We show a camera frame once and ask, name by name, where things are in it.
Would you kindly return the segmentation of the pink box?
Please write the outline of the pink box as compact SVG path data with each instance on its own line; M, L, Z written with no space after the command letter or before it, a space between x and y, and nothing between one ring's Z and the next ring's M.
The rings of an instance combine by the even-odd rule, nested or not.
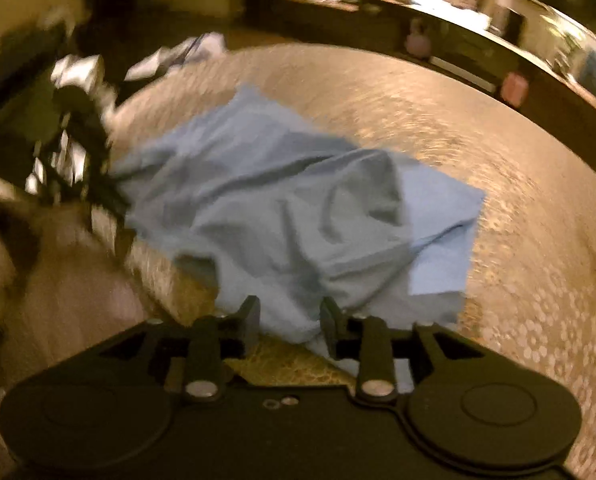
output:
M525 101L529 89L529 81L525 75L509 72L500 87L500 99L518 110Z

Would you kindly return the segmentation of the white and blue jersey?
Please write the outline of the white and blue jersey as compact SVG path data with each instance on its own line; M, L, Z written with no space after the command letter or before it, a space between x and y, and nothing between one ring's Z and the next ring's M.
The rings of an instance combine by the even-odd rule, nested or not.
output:
M130 66L122 81L146 81L160 78L167 73L177 72L187 64L219 58L227 52L224 35L220 32L205 32L198 37L189 37L175 47L161 47L139 62ZM101 55L79 56L70 54L59 60L50 76L57 88L67 84L82 86L90 90L104 78L104 60Z

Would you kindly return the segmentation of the light blue t-shirt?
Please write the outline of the light blue t-shirt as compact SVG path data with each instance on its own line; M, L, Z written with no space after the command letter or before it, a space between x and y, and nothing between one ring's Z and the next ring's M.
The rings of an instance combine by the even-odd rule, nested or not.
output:
M484 192L402 153L317 131L255 88L114 163L138 238L261 301L267 334L327 352L324 298L393 328L454 326Z

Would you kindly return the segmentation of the floral lace tablecloth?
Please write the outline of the floral lace tablecloth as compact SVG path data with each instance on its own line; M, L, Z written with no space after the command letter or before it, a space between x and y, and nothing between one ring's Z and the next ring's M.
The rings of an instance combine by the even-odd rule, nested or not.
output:
M227 102L243 84L319 130L405 152L484 190L460 331L574 393L583 427L568 464L596 479L596 173L465 84L318 44L240 50L149 84L110 119L113 156Z

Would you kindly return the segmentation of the long wooden sideboard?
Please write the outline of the long wooden sideboard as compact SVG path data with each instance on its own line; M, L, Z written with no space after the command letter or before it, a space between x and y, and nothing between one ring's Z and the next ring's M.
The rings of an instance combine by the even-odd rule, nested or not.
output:
M413 59L404 47L409 23L421 18L432 42L431 58L421 60L421 65L505 105L500 99L503 79L509 72L525 75L529 89L516 112L552 134L596 170L596 97L570 78L554 73L540 58L490 32L477 32L435 11L393 0L356 0L353 4L276 0L274 11L286 32L299 39L405 61Z

